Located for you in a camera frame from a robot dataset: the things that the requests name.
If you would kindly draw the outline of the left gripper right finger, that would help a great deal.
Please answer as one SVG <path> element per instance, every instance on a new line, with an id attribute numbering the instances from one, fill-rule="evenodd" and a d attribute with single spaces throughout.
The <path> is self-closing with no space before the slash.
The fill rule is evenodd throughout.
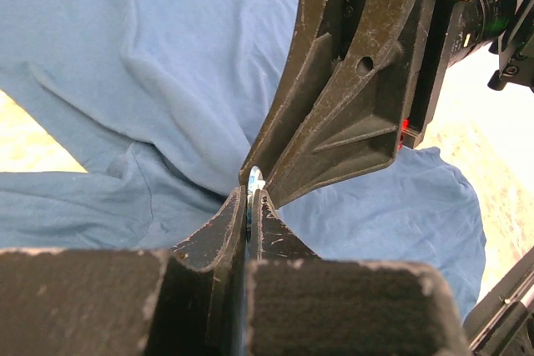
<path id="1" fill-rule="evenodd" d="M 247 354 L 469 354 L 453 293 L 432 266 L 323 260 L 264 190 L 254 194 L 250 217 Z"/>

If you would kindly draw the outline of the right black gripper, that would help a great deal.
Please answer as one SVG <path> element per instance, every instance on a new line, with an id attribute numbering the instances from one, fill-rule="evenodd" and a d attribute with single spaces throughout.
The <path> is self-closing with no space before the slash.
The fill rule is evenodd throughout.
<path id="1" fill-rule="evenodd" d="M 498 57 L 488 86 L 533 87 L 533 0 L 436 0 L 400 145 L 415 148 L 432 121 L 446 70 L 480 48 Z"/>

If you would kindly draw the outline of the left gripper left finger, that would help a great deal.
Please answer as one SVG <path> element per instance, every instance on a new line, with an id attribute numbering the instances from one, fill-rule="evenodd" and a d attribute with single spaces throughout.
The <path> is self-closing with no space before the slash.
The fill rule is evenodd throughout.
<path id="1" fill-rule="evenodd" d="M 4 355 L 238 355 L 247 195 L 174 249 L 1 252 Z"/>

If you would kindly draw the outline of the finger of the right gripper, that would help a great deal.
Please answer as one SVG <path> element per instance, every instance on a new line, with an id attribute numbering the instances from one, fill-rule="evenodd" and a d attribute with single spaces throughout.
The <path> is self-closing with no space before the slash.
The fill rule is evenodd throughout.
<path id="1" fill-rule="evenodd" d="M 275 165 L 310 112 L 338 57 L 343 0 L 299 0 L 285 68 L 257 138 L 239 171 L 256 166 L 271 178 Z"/>
<path id="2" fill-rule="evenodd" d="M 271 178 L 264 178 L 274 206 L 393 163 L 435 3 L 343 0 L 331 75 Z"/>

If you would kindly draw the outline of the small round brooch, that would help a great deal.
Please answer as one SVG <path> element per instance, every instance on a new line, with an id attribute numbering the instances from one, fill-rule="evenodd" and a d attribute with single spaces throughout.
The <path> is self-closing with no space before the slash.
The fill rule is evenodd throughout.
<path id="1" fill-rule="evenodd" d="M 253 166 L 249 172 L 247 182 L 247 209 L 245 222 L 245 237 L 248 242 L 251 239 L 251 224 L 252 224 L 252 203 L 254 194 L 265 186 L 265 180 L 259 167 Z"/>

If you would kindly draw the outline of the blue t-shirt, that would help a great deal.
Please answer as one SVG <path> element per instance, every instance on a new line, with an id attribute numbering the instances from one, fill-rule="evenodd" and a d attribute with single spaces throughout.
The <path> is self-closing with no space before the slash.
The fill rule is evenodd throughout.
<path id="1" fill-rule="evenodd" d="M 170 248 L 219 210 L 272 103 L 297 0 L 1 0 L 1 88 L 83 165 L 3 173 L 3 248 Z M 461 315 L 486 237 L 437 148 L 279 214 L 322 258 L 428 263 Z"/>

